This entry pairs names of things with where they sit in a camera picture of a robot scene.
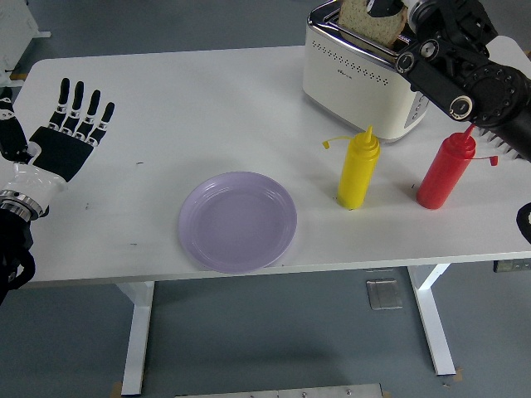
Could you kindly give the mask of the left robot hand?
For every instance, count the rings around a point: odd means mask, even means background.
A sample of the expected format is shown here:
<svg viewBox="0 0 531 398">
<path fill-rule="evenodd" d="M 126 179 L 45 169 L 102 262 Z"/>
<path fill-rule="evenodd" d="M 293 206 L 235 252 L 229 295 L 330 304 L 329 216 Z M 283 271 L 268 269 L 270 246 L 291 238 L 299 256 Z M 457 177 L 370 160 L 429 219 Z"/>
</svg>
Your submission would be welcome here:
<svg viewBox="0 0 531 398">
<path fill-rule="evenodd" d="M 84 83 L 71 88 L 61 81 L 56 109 L 47 124 L 27 138 L 12 106 L 12 91 L 1 93 L 1 155 L 13 163 L 14 178 L 5 192 L 31 198 L 43 211 L 51 199 L 81 170 L 107 132 L 114 113 L 109 102 L 99 116 L 100 92 L 95 90 L 84 114 Z"/>
</svg>

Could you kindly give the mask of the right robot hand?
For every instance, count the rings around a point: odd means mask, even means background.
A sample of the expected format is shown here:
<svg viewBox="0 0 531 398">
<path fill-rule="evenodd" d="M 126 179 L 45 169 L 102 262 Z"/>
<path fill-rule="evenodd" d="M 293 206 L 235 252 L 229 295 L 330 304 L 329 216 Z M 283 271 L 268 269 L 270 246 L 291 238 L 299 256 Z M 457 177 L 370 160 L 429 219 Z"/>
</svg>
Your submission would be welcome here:
<svg viewBox="0 0 531 398">
<path fill-rule="evenodd" d="M 367 0 L 366 12 L 371 17 L 393 17 L 404 7 L 411 8 L 417 0 Z"/>
</svg>

